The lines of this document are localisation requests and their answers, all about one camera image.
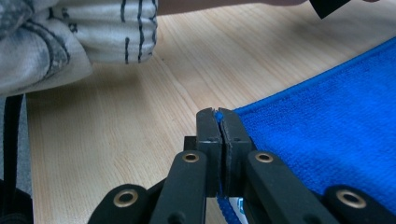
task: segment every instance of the round metal ring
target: round metal ring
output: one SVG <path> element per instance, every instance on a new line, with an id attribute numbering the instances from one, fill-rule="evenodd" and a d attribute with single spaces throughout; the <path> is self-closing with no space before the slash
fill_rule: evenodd
<path id="1" fill-rule="evenodd" d="M 265 153 L 265 152 L 260 152 L 256 154 L 256 160 L 260 162 L 272 162 L 274 160 L 274 157 L 272 157 L 270 154 Z"/>
<path id="2" fill-rule="evenodd" d="M 124 195 L 130 195 L 131 199 L 129 200 L 122 200 L 121 197 Z M 113 203 L 117 207 L 128 207 L 132 204 L 134 204 L 137 201 L 137 198 L 139 197 L 139 194 L 136 192 L 134 189 L 124 189 L 120 191 L 113 200 Z"/>
<path id="3" fill-rule="evenodd" d="M 364 208 L 367 206 L 366 201 L 364 201 L 364 199 L 361 196 L 348 189 L 338 190 L 336 192 L 336 196 L 338 200 L 340 200 L 342 203 L 353 208 Z M 347 197 L 352 197 L 354 201 L 349 200 Z"/>
<path id="4" fill-rule="evenodd" d="M 199 156 L 197 154 L 189 153 L 189 154 L 183 155 L 183 161 L 196 162 L 198 160 L 199 160 Z"/>

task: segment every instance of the gray carpet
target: gray carpet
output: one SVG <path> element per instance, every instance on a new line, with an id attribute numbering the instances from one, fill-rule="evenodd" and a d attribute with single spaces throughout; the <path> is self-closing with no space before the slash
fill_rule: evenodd
<path id="1" fill-rule="evenodd" d="M 6 99 L 0 98 L 0 178 L 3 179 L 3 116 Z M 27 133 L 26 101 L 23 99 L 20 118 L 20 132 L 18 143 L 18 176 L 17 188 L 32 195 L 32 178 L 30 169 L 30 150 Z"/>

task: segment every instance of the blue fabric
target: blue fabric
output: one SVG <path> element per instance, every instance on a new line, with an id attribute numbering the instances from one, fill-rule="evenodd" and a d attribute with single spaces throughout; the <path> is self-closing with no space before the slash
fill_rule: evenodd
<path id="1" fill-rule="evenodd" d="M 396 214 L 396 37 L 235 111 L 309 189 L 349 185 Z"/>

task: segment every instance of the wooden surface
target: wooden surface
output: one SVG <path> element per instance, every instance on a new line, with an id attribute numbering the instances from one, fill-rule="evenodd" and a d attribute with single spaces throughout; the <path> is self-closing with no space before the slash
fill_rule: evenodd
<path id="1" fill-rule="evenodd" d="M 166 177 L 195 113 L 282 91 L 396 36 L 396 3 L 352 1 L 321 21 L 309 3 L 159 18 L 152 59 L 96 64 L 28 95 L 35 223 L 86 223 L 113 188 Z M 224 223 L 209 200 L 207 223 Z"/>

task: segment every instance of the skin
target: skin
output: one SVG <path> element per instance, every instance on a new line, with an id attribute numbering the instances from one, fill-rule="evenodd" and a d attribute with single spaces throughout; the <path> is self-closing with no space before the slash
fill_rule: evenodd
<path id="1" fill-rule="evenodd" d="M 184 12 L 208 9 L 212 7 L 226 7 L 247 3 L 264 3 L 273 6 L 296 6 L 306 0 L 159 0 L 158 15 L 170 15 Z"/>

